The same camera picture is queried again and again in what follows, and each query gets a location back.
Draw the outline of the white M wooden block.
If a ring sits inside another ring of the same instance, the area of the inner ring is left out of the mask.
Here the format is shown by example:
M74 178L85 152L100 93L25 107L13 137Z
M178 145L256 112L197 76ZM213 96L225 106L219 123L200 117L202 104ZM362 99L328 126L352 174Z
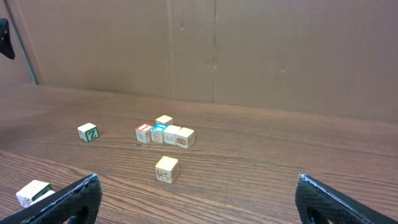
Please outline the white M wooden block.
M16 193L16 198L23 208L27 208L34 200L49 190L53 190L53 187L49 183L33 180Z

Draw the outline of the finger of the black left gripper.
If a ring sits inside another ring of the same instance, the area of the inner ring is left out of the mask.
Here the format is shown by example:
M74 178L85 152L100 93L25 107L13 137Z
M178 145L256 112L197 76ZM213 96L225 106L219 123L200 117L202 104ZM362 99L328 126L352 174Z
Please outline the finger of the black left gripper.
M6 18L0 18L0 36L0 53L11 60L14 60L15 53L11 43L9 22Z

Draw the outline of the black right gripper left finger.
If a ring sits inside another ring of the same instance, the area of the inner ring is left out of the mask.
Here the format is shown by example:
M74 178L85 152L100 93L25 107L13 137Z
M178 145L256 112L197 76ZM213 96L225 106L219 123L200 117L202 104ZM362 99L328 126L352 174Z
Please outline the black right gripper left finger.
M95 173L1 220L1 224L90 224L96 221L103 191Z

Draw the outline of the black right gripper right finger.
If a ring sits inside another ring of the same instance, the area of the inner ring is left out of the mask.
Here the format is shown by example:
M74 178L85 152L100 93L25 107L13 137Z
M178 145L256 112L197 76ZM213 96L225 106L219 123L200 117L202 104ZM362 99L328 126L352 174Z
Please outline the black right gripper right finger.
M308 174L300 174L295 204L304 224L397 224Z

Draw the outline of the red letter wooden block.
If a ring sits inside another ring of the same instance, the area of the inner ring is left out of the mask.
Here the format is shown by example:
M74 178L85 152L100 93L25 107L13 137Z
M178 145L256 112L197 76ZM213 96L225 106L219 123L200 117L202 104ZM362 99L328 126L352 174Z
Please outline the red letter wooden block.
M52 194L54 194L54 193L55 193L55 191L53 191L53 190L47 191L46 193L44 193L43 195L41 195L39 198L37 198L36 200L34 200L34 201L31 203L31 205L33 205L33 204L35 204L35 203L37 203L37 202L39 202L39 201L45 199L46 197L48 197L48 196L50 196L50 195L52 195Z

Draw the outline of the yellow front wooden block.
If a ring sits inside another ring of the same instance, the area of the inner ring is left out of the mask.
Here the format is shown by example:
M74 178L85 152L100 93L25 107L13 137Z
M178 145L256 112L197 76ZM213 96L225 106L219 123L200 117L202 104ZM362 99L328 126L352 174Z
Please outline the yellow front wooden block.
M157 180L172 184L179 174L178 159L163 156L155 165L155 174Z

